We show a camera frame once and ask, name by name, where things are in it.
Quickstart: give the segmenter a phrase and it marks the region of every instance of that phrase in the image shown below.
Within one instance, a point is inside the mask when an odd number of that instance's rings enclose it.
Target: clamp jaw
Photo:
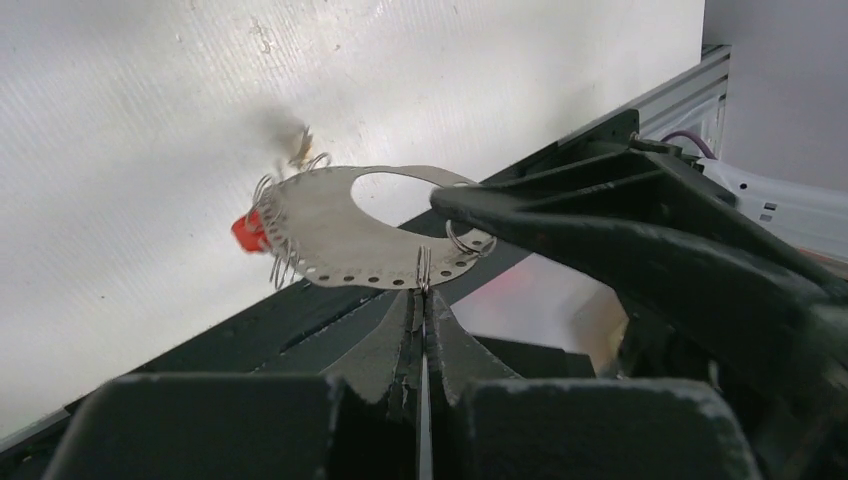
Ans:
[[[848,284],[666,147],[634,137],[520,180],[438,189],[431,204],[613,288],[630,319],[614,373],[713,383],[775,478],[839,464],[846,445],[819,447],[844,441]]]

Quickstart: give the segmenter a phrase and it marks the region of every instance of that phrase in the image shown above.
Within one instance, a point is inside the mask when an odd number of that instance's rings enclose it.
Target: white wall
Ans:
[[[0,438],[272,293],[269,259],[229,233],[280,155],[269,110],[341,164],[479,180],[694,66],[702,17],[703,0],[0,0]]]
[[[848,191],[848,2],[707,0],[704,39],[733,45],[722,160]]]

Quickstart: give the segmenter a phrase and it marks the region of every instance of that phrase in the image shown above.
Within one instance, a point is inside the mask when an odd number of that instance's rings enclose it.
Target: red plastic piece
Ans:
[[[268,245],[268,237],[265,236],[262,224],[259,223],[259,212],[250,214],[250,224],[245,222],[246,218],[247,215],[244,215],[236,220],[232,228],[233,235],[246,252],[262,252],[264,250],[262,245]]]

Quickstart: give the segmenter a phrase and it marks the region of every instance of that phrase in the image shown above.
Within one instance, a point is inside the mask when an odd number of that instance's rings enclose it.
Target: cable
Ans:
[[[703,153],[705,157],[709,158],[710,160],[716,159],[715,153],[713,153],[712,149],[710,149],[710,146],[707,145],[707,142],[705,142],[701,137],[695,135],[692,132],[687,132],[686,130],[679,130],[677,132],[669,133],[668,135],[663,137],[663,139],[660,140],[660,141],[663,142],[663,143],[667,143],[672,138],[677,138],[677,137],[688,138],[695,145],[698,146],[698,149],[701,150],[701,153]]]

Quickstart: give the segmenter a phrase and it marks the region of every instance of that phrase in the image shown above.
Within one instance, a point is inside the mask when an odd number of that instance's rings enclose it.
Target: white backdrop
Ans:
[[[268,115],[479,180],[694,66],[703,7],[0,0],[0,438],[272,293],[229,233]]]

